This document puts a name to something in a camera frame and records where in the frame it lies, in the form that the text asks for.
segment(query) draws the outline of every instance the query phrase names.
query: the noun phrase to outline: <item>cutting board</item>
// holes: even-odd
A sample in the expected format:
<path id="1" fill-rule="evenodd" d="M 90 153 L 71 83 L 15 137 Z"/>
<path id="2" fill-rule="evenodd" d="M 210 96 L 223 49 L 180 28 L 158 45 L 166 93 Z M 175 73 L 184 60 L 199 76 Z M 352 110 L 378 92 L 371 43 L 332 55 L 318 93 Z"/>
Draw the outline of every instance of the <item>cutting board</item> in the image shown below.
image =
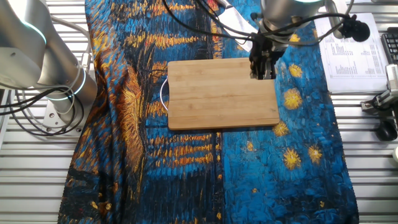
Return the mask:
<path id="1" fill-rule="evenodd" d="M 169 62 L 169 128 L 277 124 L 274 81 L 251 79 L 249 74 L 248 58 Z"/>

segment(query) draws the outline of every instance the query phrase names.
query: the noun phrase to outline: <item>metal table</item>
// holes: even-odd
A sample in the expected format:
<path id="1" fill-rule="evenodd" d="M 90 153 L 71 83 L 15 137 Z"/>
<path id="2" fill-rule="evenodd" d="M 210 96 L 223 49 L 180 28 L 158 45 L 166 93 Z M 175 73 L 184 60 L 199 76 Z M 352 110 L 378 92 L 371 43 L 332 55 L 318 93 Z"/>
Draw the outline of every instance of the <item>metal table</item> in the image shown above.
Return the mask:
<path id="1" fill-rule="evenodd" d="M 84 1 L 47 2 L 54 16 L 87 29 Z M 398 27 L 398 3 L 356 4 L 352 12 L 372 12 L 380 33 L 390 26 Z M 80 59 L 86 49 L 86 38 L 60 24 L 55 24 L 55 28 Z M 380 142 L 371 131 L 379 120 L 363 113 L 359 103 L 372 97 L 332 96 L 361 223 L 398 224 L 398 163 L 391 156 L 398 140 Z M 47 100 L 40 100 L 32 108 L 33 113 L 42 119 L 46 105 Z M 22 113 L 17 116 L 32 128 Z M 12 118 L 4 135 L 7 140 L 0 150 L 0 224 L 56 223 L 63 185 L 78 138 L 38 139 L 25 133 Z"/>

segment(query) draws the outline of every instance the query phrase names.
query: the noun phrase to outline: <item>patterned fabric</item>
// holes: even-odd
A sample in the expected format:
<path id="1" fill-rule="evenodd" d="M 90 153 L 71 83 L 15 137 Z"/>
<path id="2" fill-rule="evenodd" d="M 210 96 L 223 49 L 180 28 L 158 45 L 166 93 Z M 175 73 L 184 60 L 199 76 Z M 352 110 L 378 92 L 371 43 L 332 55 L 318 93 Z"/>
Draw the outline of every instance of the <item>patterned fabric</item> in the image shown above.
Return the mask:
<path id="1" fill-rule="evenodd" d="M 245 18 L 259 11 L 231 3 Z M 190 26 L 220 32 L 193 1 L 169 4 Z M 59 223 L 358 223 L 318 47 L 289 47 L 277 62 L 277 126 L 170 131 L 159 101 L 167 62 L 248 53 L 180 27 L 161 0 L 86 0 L 86 15 L 98 97 Z"/>

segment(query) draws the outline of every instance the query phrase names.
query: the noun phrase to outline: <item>keyboard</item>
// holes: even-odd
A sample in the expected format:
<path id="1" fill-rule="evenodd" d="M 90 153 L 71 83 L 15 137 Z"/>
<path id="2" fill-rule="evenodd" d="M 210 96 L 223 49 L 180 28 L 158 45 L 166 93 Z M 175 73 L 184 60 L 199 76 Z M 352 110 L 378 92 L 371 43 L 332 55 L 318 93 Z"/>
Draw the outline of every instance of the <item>keyboard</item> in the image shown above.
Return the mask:
<path id="1" fill-rule="evenodd" d="M 398 62 L 398 33 L 386 33 L 381 35 L 381 42 L 386 52 L 389 63 L 397 64 Z"/>

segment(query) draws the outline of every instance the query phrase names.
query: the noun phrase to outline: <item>robotic arm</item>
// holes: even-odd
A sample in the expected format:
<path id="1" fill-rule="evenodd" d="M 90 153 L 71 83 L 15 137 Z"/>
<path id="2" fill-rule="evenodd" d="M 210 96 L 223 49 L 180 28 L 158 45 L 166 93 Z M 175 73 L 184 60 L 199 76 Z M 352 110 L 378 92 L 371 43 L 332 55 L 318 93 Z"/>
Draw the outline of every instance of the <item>robotic arm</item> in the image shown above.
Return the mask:
<path id="1" fill-rule="evenodd" d="M 337 8 L 332 0 L 261 0 L 261 14 L 252 14 L 257 22 L 259 32 L 255 36 L 250 53 L 251 78 L 268 79 L 274 77 L 274 64 L 281 57 L 288 46 L 292 34 L 301 26 L 293 26 L 281 32 L 265 37 L 263 34 L 283 29 L 314 16 L 320 7 L 326 6 L 329 13 L 336 14 Z M 356 21 L 356 16 L 341 20 L 339 17 L 329 17 L 330 24 L 335 27 L 335 37 L 342 39 L 352 37 L 358 42 L 368 39 L 369 27 Z"/>
<path id="2" fill-rule="evenodd" d="M 17 16 L 10 2 L 17 4 L 21 15 Z M 83 58 L 88 63 L 91 60 L 89 53 Z M 70 86 L 83 103 L 85 114 L 96 97 L 95 81 L 57 34 L 45 0 L 0 0 L 0 68 L 0 83 L 9 86 Z M 51 95 L 49 100 L 64 122 L 72 118 L 71 111 L 64 114 L 71 107 L 65 95 Z"/>

